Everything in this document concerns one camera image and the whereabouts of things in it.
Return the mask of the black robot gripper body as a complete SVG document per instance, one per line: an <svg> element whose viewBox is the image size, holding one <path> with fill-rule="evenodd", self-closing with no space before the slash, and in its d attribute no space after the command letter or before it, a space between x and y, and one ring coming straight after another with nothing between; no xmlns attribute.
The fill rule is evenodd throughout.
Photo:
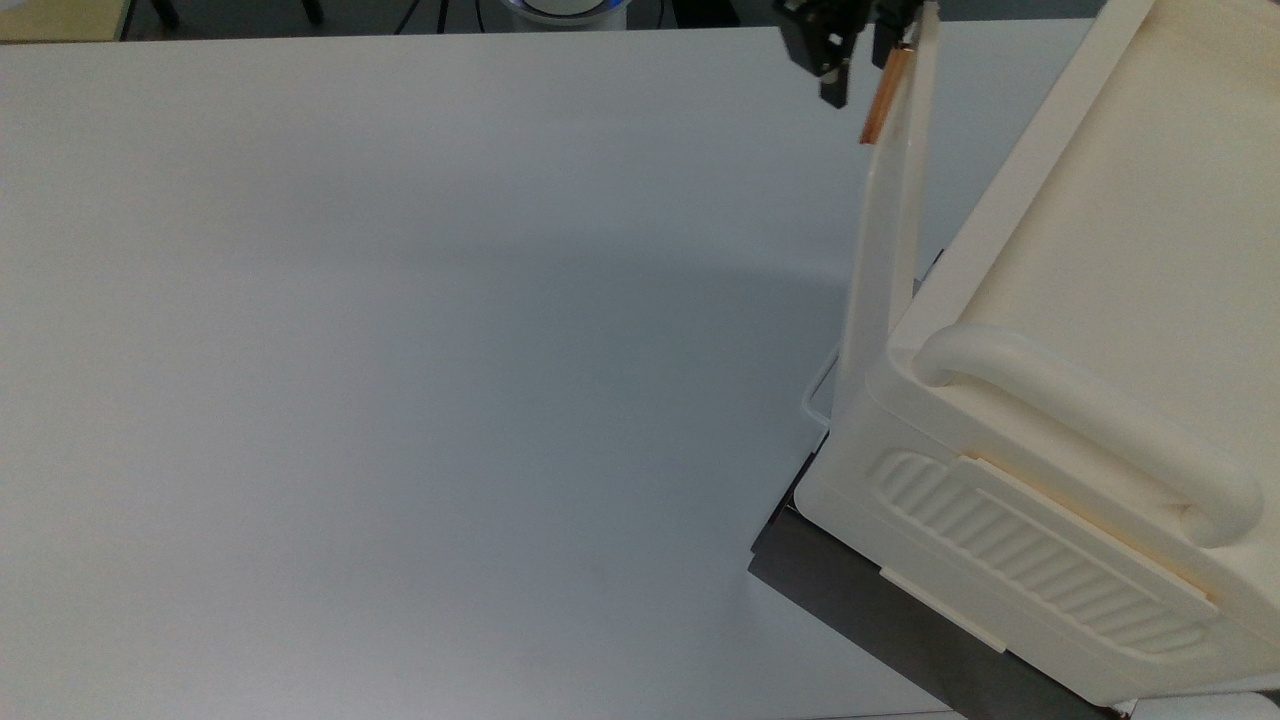
<svg viewBox="0 0 1280 720"><path fill-rule="evenodd" d="M868 23L876 28L877 20L897 20L909 28L923 6L923 1L772 3L790 59L814 77L820 77L824 61L851 59Z"/></svg>

